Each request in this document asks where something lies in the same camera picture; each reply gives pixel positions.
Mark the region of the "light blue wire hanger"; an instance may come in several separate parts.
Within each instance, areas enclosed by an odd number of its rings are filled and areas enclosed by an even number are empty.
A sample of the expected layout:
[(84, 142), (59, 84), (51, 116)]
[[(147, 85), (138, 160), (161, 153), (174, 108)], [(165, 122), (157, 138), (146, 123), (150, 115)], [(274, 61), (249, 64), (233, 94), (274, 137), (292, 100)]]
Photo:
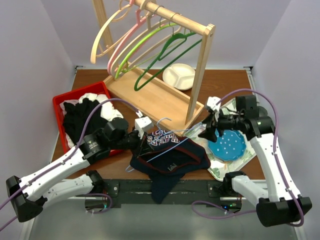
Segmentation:
[(172, 131), (156, 130), (146, 137), (154, 152), (141, 157), (133, 156), (126, 172), (140, 171), (147, 175), (182, 175), (207, 170), (210, 160), (205, 149), (185, 136)]

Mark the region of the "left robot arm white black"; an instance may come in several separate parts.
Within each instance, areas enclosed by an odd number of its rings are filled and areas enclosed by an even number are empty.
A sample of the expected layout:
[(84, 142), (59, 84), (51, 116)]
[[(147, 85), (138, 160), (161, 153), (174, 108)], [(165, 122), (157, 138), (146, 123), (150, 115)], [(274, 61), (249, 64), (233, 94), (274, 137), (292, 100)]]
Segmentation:
[(116, 117), (105, 127), (86, 135), (62, 157), (44, 168), (24, 177), (12, 176), (6, 180), (8, 199), (19, 222), (38, 216), (45, 207), (64, 198), (90, 194), (99, 196), (104, 190), (101, 176), (90, 171), (76, 179), (67, 179), (73, 173), (107, 158), (113, 150), (130, 150), (138, 154), (146, 143), (147, 132), (153, 128), (149, 117), (137, 118), (132, 132), (124, 118)]

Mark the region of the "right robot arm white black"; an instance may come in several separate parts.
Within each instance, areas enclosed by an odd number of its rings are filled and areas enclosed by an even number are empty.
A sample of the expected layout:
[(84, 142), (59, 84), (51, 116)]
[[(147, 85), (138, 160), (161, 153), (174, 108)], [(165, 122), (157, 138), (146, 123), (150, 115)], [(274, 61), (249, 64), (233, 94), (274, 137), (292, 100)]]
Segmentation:
[(209, 114), (203, 120), (205, 130), (198, 137), (216, 142), (226, 130), (242, 132), (256, 153), (267, 185), (267, 189), (263, 189), (243, 171), (234, 171), (225, 175), (221, 190), (230, 197), (237, 193), (245, 197), (255, 206), (258, 219), (265, 227), (282, 224), (300, 227), (312, 202), (301, 195), (289, 174), (276, 125), (267, 110), (258, 105), (254, 95), (237, 96), (234, 114), (222, 112), (218, 97), (209, 97), (205, 108)]

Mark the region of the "navy tank top red trim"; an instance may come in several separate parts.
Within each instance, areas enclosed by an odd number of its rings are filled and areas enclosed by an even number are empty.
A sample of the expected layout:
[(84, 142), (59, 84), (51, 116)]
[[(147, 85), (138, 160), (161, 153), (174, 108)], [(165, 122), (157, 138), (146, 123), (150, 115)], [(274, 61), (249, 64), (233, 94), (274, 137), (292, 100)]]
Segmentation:
[(151, 179), (151, 197), (161, 204), (169, 192), (187, 173), (207, 170), (211, 162), (205, 149), (188, 137), (156, 130), (147, 135), (130, 166)]

